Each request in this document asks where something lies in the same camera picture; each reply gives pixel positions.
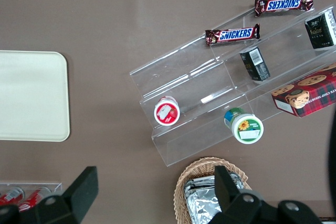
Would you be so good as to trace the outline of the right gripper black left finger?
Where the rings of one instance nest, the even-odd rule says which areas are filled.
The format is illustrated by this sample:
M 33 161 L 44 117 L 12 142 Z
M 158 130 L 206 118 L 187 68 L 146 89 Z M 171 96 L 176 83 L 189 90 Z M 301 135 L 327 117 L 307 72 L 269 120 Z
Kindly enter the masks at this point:
M 97 167 L 88 166 L 61 195 L 48 196 L 27 211 L 1 206 L 1 223 L 81 223 L 98 192 Z

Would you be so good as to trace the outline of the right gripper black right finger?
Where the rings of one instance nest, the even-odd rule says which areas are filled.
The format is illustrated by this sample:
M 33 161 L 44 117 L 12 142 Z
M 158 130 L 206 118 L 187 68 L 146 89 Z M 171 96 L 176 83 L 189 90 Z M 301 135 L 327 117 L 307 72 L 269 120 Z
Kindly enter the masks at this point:
M 224 166 L 215 167 L 214 178 L 221 212 L 210 223 L 322 223 L 302 202 L 283 200 L 273 207 L 252 190 L 240 191 Z

